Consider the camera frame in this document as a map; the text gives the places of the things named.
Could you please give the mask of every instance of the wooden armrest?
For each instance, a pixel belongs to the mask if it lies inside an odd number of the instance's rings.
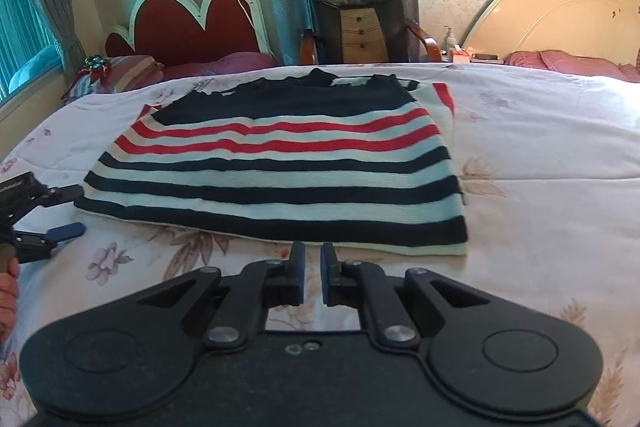
[[[316,36],[313,30],[306,29],[302,32],[302,40],[300,41],[300,64],[303,66],[318,65]]]
[[[426,31],[424,31],[418,23],[413,19],[406,20],[407,29],[420,39],[424,48],[427,50],[427,57],[429,62],[442,62],[442,55],[440,54],[440,48],[435,39],[431,37]]]

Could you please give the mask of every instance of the chair backrest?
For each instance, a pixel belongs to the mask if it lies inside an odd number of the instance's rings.
[[[320,64],[407,62],[402,0],[309,0]]]

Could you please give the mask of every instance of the bed sheet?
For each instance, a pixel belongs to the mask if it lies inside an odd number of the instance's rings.
[[[640,86],[503,66],[332,66],[340,76],[395,73],[446,82],[456,102],[452,156],[462,172],[470,242],[466,257],[403,257],[338,250],[390,275],[424,266],[556,315],[591,333],[605,372],[590,410],[604,425],[640,422]],[[0,180],[34,171],[48,185],[81,182],[144,105],[191,89],[228,89],[308,68],[172,80],[134,92],[89,95],[44,121],[0,164]],[[41,232],[72,221],[87,233],[47,263],[23,267],[18,324],[4,346],[0,418],[20,425],[33,406],[15,357],[53,320],[197,269],[238,273],[282,258],[287,245],[89,216],[71,204],[38,208],[20,223]],[[306,303],[271,312],[271,329],[358,328],[353,311],[322,305],[318,248],[307,253]]]

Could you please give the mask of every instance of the hand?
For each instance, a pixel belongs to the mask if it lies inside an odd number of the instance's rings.
[[[0,273],[0,342],[6,341],[14,331],[19,275],[20,265],[15,257],[9,261],[7,273]]]

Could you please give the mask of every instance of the window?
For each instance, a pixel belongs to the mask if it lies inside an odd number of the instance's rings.
[[[0,0],[0,100],[30,80],[37,68],[25,71],[23,67],[53,44],[31,0]]]

